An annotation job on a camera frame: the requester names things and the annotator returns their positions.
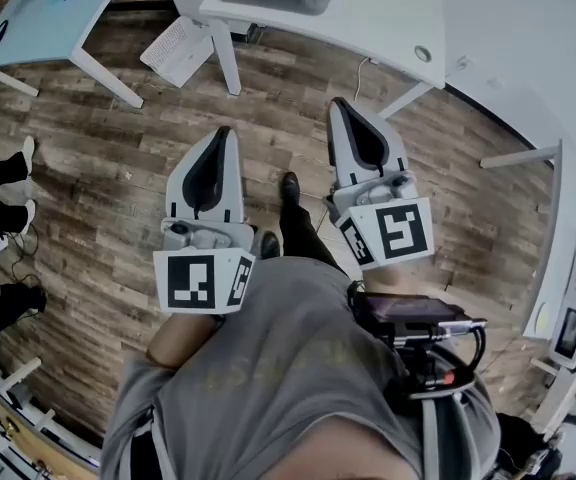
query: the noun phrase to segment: black strap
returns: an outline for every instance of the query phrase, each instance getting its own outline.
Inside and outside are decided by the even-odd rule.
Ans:
[[[138,437],[132,438],[130,448],[130,478],[138,480],[148,478],[152,480],[163,480],[161,467],[155,443],[152,440],[152,433],[146,432]]]

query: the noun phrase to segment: black shoe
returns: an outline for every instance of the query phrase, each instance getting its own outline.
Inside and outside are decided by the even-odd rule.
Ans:
[[[292,171],[288,171],[284,174],[281,184],[279,185],[279,195],[281,196],[281,200],[284,203],[290,202],[299,205],[300,194],[301,189],[299,188],[297,175]]]
[[[29,304],[28,309],[36,309],[40,313],[46,309],[46,294],[40,286],[30,288]]]
[[[279,258],[281,256],[281,246],[279,239],[272,231],[266,231],[261,240],[261,259]]]

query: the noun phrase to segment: power outlet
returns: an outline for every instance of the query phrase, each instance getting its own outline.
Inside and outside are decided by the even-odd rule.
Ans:
[[[459,57],[459,59],[457,60],[457,64],[455,66],[455,72],[463,71],[464,69],[472,66],[474,63],[475,61],[472,58],[468,57],[468,55]]]
[[[6,235],[0,236],[0,252],[8,247],[8,237]]]

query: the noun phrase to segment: white sneaker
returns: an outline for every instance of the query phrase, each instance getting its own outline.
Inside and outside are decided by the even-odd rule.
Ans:
[[[28,222],[26,222],[24,229],[21,230],[21,233],[20,233],[21,235],[25,235],[26,233],[28,233],[28,229],[30,228],[30,223],[35,218],[35,212],[37,211],[37,205],[35,204],[35,202],[32,199],[30,199],[28,202],[26,202],[26,204],[24,206],[26,207],[26,210],[28,210]]]
[[[28,135],[24,141],[24,146],[21,148],[21,154],[24,155],[26,168],[28,169],[28,176],[30,176],[30,173],[32,172],[32,155],[35,154],[35,139],[30,135]]]

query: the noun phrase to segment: white desk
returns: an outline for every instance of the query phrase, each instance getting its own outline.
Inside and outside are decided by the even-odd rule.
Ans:
[[[534,130],[526,125],[528,122],[540,122],[540,127],[547,135],[561,138],[557,146],[485,158],[481,161],[481,167],[490,169],[553,160],[548,224],[541,245],[539,265],[526,301],[527,314],[523,332],[527,337],[549,340],[557,323],[576,251],[576,150],[556,117],[532,90],[512,90],[503,99],[506,101],[498,98],[494,105],[484,103],[488,103],[486,106],[489,110],[495,112],[526,139],[536,138]],[[522,112],[530,114],[531,119],[525,119],[526,116],[519,115],[516,111],[507,112],[506,109],[517,108],[517,105],[507,105],[508,101],[522,102]]]
[[[110,0],[9,0],[0,14],[8,29],[0,43],[0,67],[70,60],[134,107],[143,100],[88,55],[82,45]],[[38,91],[0,72],[0,82],[36,96]]]
[[[441,89],[445,85],[442,0],[331,0],[319,16],[204,0],[200,13],[219,18],[210,20],[210,25],[232,94],[239,93],[241,83],[228,28],[221,19],[250,21],[303,34],[383,62],[422,81],[402,96],[407,96],[407,102],[430,87]],[[422,61],[416,47],[427,49],[431,60]]]
[[[548,393],[530,419],[530,425],[544,440],[549,440],[559,430],[566,416],[576,406],[576,370],[553,368],[542,361],[531,359],[530,364],[537,366],[555,377]]]

